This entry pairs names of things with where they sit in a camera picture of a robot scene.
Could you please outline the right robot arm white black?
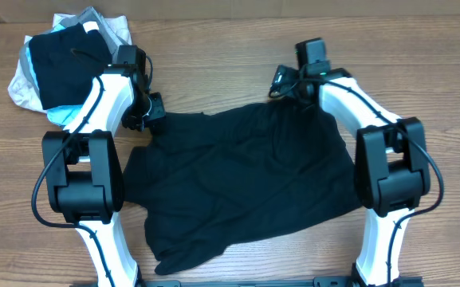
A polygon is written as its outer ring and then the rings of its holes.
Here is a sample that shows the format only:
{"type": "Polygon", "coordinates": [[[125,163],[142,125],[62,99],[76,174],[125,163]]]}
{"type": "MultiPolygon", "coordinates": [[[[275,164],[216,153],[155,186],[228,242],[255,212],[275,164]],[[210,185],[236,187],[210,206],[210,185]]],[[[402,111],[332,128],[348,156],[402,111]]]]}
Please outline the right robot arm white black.
{"type": "Polygon", "coordinates": [[[398,264],[407,224],[430,190],[421,122],[380,106],[345,69],[310,73],[280,65],[269,95],[320,108],[356,139],[355,189],[367,210],[363,245],[347,284],[420,286],[419,278],[401,277],[398,264]]]}

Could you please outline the black t-shirt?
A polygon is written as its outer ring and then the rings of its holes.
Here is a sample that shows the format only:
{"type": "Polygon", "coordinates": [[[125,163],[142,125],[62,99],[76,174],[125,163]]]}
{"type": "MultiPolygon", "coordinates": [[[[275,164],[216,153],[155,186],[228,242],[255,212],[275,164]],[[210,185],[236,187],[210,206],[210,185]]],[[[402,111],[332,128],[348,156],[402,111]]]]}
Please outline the black t-shirt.
{"type": "Polygon", "coordinates": [[[360,207],[335,118],[275,100],[214,115],[170,113],[133,148],[125,198],[146,209],[146,242],[170,275],[228,246],[315,226],[360,207]]]}

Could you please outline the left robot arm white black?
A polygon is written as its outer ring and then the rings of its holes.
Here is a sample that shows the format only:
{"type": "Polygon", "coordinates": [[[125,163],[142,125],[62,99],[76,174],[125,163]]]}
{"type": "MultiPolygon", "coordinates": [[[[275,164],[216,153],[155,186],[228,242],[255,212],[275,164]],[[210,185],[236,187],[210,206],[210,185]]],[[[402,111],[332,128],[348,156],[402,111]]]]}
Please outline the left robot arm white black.
{"type": "Polygon", "coordinates": [[[37,193],[46,185],[51,209],[62,214],[60,229],[74,229],[84,241],[97,273],[97,286],[142,286],[120,219],[124,183],[114,135],[120,125],[151,128],[165,115],[159,93],[150,91],[153,64],[124,61],[95,77],[80,112],[61,132],[42,139],[44,168],[33,188],[31,205],[40,216],[37,193]]]}

